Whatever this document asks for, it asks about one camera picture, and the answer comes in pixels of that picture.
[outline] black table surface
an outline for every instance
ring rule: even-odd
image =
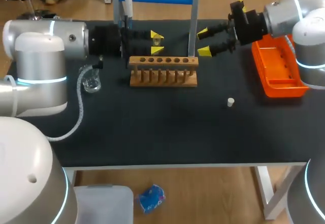
[[[218,20],[200,20],[198,30]],[[186,56],[188,21],[134,21],[165,36],[164,53]],[[222,42],[219,34],[197,42]],[[78,118],[76,80],[87,61],[67,61],[68,107],[60,114],[24,118],[45,135],[68,132]],[[299,99],[264,94],[251,47],[200,58],[197,88],[134,88],[122,59],[105,58],[102,89],[84,94],[84,119],[69,138],[52,143],[64,167],[157,164],[238,164],[307,161],[323,151],[325,91]],[[10,73],[15,74],[15,64]],[[233,97],[233,107],[227,99]]]

